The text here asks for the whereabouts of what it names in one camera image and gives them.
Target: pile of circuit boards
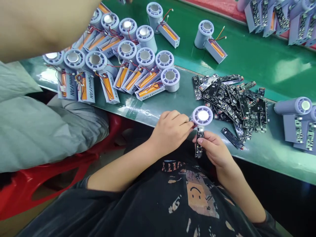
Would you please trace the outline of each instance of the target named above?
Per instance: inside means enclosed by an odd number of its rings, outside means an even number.
[[[234,146],[243,150],[244,143],[251,139],[253,132],[266,132],[269,119],[265,88],[259,88],[258,93],[250,91],[256,85],[255,81],[234,85],[244,80],[238,74],[195,76],[192,80],[195,99],[204,99],[205,106],[213,111],[213,119],[234,124],[237,137],[227,128],[222,130]]]

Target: hand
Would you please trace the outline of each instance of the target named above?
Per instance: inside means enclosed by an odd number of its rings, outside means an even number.
[[[193,131],[193,125],[188,116],[176,110],[163,112],[148,140],[156,148],[153,152],[163,157],[176,150]]]
[[[216,168],[224,169],[231,164],[235,164],[227,146],[218,135],[205,131],[204,138],[199,138],[197,140],[197,136],[195,136],[192,142],[198,142],[206,150],[208,159],[216,166]]]

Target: orange battery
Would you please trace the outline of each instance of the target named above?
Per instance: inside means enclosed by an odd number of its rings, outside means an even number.
[[[97,45],[98,45],[102,40],[104,40],[104,39],[105,39],[105,37],[104,37],[104,36],[101,36],[100,39],[98,39],[96,42],[94,42],[93,45],[91,45],[91,46],[89,47],[89,50],[93,49],[95,46],[97,46]]]
[[[102,48],[102,51],[107,50],[108,48],[112,47],[114,44],[118,43],[120,40],[116,39],[114,42],[110,43],[109,45]]]
[[[111,88],[110,79],[107,77],[103,77],[103,83],[104,83],[104,87],[105,87],[105,90],[106,90],[106,93],[108,95],[109,100],[113,100],[114,95],[113,95],[113,91]]]
[[[162,28],[164,28],[164,30],[168,33],[168,35],[171,36],[172,39],[177,40],[178,38],[168,29],[168,27],[166,27],[165,25],[162,26]]]
[[[140,97],[143,97],[143,96],[145,96],[145,95],[147,95],[147,94],[149,94],[149,93],[151,93],[159,88],[160,88],[159,84],[152,84],[149,89],[139,92],[138,95]]]
[[[100,9],[104,14],[108,13],[108,10],[107,10],[102,4],[99,5],[99,9]]]
[[[66,86],[66,74],[62,73],[62,87]]]
[[[118,82],[116,83],[116,86],[117,86],[117,87],[121,88],[122,82],[123,82],[123,80],[124,80],[124,78],[125,78],[125,75],[126,75],[126,73],[127,73],[127,70],[128,70],[127,67],[125,67],[125,68],[123,69],[121,75],[119,76],[119,80],[118,80]]]
[[[82,95],[81,95],[81,99],[82,99],[82,100],[86,100],[86,99],[87,99],[87,90],[86,90],[87,85],[86,85],[86,78],[85,78],[85,77],[83,77],[81,82],[82,82],[82,84],[83,84],[83,86],[81,86],[81,93],[82,93]]]
[[[141,75],[141,72],[136,72],[135,75],[133,76],[133,79],[129,82],[129,84],[126,86],[126,89],[129,91],[131,87],[135,84],[137,78]]]
[[[217,47],[217,45],[213,42],[211,42],[211,45],[213,46],[213,48],[216,50],[216,52],[218,52],[218,54],[223,58],[225,56],[225,54],[223,54],[223,52],[221,51],[221,49],[219,47]]]
[[[83,42],[81,45],[78,47],[79,50],[82,49],[83,45],[87,42],[87,40],[90,38],[91,34],[87,34],[87,37],[84,38]]]
[[[151,75],[149,75],[148,77],[146,77],[142,83],[139,85],[140,88],[143,88],[147,83],[149,83],[155,76],[157,75],[157,73],[152,72]]]

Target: person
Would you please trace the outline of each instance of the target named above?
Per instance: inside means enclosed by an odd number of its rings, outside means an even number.
[[[12,172],[84,152],[109,134],[106,113],[91,105],[57,97],[45,105],[25,96],[41,89],[16,62],[73,44],[99,4],[100,0],[1,2],[0,190],[11,182]]]
[[[17,236],[280,237],[218,135],[186,140],[178,111],[134,129],[125,154],[65,191]],[[194,158],[204,149],[217,179]]]

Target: yellow wire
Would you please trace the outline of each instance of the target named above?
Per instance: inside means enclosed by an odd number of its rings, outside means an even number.
[[[225,26],[223,26],[222,31],[220,32],[220,34],[218,35],[218,37],[215,40],[217,40],[221,36],[221,33],[223,32],[224,28],[225,28]]]

